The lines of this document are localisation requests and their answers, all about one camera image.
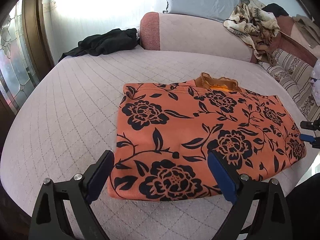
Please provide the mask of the orange black floral garment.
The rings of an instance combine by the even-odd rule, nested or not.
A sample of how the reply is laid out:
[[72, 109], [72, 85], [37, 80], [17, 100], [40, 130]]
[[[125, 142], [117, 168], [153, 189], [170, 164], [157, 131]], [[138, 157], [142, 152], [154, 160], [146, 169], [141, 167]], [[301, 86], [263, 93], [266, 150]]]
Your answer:
[[108, 194], [173, 201], [216, 195], [210, 150], [254, 180], [306, 156], [293, 118], [275, 95], [205, 82], [127, 83], [118, 109]]

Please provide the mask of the striped floral blanket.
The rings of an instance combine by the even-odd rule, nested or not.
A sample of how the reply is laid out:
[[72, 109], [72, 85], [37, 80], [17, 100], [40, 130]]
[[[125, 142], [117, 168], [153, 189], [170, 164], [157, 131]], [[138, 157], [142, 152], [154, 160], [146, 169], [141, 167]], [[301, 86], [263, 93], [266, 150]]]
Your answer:
[[313, 97], [310, 83], [313, 67], [282, 49], [276, 49], [273, 57], [276, 60], [274, 66], [263, 61], [259, 65], [287, 91], [308, 121], [318, 119], [319, 106]]

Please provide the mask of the dark red blanket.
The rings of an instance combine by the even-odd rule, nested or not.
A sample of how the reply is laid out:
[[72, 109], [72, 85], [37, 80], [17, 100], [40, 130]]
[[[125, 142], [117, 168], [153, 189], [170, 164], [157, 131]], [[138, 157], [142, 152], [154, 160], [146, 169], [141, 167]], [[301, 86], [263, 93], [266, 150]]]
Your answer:
[[313, 67], [319, 59], [319, 44], [312, 48], [292, 17], [279, 16], [277, 22], [280, 26], [278, 48], [300, 58]]

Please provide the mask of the beige garment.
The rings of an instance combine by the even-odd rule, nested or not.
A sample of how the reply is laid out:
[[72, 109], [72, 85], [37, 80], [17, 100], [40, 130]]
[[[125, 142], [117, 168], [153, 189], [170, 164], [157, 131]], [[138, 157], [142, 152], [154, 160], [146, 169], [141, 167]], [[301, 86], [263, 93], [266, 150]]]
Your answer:
[[309, 18], [299, 14], [293, 17], [293, 20], [295, 23], [291, 37], [319, 58], [319, 27]]

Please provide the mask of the cream brown patterned garment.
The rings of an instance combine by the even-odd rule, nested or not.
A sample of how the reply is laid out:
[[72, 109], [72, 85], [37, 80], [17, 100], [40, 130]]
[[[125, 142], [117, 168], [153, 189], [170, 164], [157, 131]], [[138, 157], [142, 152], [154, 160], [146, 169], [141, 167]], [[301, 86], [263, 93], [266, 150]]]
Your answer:
[[239, 3], [223, 26], [251, 48], [257, 60], [276, 64], [273, 52], [280, 26], [273, 13]]

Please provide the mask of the small black cloth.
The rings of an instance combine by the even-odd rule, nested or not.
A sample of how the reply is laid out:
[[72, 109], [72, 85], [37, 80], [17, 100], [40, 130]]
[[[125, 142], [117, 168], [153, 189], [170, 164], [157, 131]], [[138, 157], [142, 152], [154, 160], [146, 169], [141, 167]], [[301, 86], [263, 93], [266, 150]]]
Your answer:
[[286, 10], [276, 3], [271, 3], [262, 8], [265, 12], [271, 12], [275, 17], [289, 16]]

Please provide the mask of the wooden glass door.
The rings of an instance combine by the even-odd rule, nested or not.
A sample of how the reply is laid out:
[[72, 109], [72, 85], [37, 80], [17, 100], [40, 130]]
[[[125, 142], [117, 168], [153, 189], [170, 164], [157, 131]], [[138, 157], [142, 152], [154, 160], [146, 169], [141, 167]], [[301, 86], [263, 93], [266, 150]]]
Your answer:
[[1, 143], [54, 63], [41, 0], [1, 0]]

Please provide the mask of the black crumpled garment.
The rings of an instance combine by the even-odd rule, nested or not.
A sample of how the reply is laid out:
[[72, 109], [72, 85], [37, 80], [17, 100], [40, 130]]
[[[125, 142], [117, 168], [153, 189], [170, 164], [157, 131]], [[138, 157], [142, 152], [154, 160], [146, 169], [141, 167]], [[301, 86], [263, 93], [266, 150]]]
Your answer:
[[138, 45], [137, 29], [113, 29], [105, 34], [96, 34], [78, 42], [78, 46], [61, 55], [59, 62], [65, 57], [77, 57], [86, 54], [92, 56], [107, 55], [117, 51], [130, 50]]

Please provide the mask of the pink cylindrical bolster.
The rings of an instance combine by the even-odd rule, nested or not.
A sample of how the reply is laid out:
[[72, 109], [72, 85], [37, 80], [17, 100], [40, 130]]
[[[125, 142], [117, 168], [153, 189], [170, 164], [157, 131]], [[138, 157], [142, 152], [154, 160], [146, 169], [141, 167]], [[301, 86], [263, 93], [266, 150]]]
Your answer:
[[257, 63], [253, 50], [222, 23], [205, 18], [148, 12], [140, 22], [146, 50], [182, 51]]

